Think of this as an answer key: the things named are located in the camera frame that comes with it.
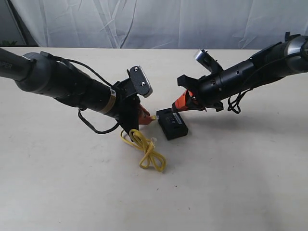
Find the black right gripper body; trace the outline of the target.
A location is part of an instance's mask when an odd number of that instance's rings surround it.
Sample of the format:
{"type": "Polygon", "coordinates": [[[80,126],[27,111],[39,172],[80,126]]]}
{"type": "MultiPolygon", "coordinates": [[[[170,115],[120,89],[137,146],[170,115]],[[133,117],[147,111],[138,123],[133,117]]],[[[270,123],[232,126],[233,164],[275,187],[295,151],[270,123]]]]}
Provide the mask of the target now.
{"type": "Polygon", "coordinates": [[[182,75],[177,78],[177,84],[192,92],[205,109],[212,108],[219,112],[224,109],[220,99],[222,93],[221,75],[223,72],[202,76],[199,79],[182,75]]]}

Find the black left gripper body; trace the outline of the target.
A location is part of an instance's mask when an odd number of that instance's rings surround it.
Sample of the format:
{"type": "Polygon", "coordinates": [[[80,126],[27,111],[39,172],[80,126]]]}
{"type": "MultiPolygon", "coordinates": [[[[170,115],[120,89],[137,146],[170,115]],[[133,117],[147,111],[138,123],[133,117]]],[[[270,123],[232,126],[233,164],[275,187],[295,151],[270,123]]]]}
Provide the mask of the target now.
{"type": "Polygon", "coordinates": [[[116,101],[109,115],[127,133],[139,129],[140,99],[131,80],[117,81],[112,89],[116,91],[116,101]]]}

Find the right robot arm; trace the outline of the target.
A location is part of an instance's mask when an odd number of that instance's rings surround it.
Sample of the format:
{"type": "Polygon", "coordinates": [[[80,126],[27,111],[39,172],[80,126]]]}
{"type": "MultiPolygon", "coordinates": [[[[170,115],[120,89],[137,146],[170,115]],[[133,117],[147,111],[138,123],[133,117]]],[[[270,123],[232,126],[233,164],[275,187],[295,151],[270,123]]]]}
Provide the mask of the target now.
{"type": "Polygon", "coordinates": [[[223,69],[204,49],[198,51],[195,59],[210,74],[199,79],[187,75],[178,77],[177,84],[184,87],[185,92],[172,104],[172,110],[212,108],[219,112],[224,109],[222,100],[227,99],[228,111],[239,114],[239,103],[246,93],[308,71],[308,38],[286,32],[284,42],[266,47],[228,69],[223,69]]]}

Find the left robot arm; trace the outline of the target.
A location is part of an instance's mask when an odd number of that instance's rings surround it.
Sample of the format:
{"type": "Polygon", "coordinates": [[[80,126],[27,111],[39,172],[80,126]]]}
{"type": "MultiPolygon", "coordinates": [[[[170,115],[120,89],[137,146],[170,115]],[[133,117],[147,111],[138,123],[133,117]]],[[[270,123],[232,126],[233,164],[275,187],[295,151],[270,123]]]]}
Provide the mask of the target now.
{"type": "Polygon", "coordinates": [[[15,81],[19,89],[49,96],[67,106],[78,108],[78,117],[97,134],[107,134],[118,127],[126,133],[148,125],[156,118],[142,105],[139,97],[148,97],[153,89],[141,66],[127,71],[128,78],[110,84],[96,71],[100,80],[92,79],[76,65],[92,70],[79,61],[54,56],[47,52],[30,52],[20,56],[5,49],[0,51],[1,77],[15,81]],[[85,110],[93,110],[116,120],[105,131],[97,130],[82,116],[85,110]]]}

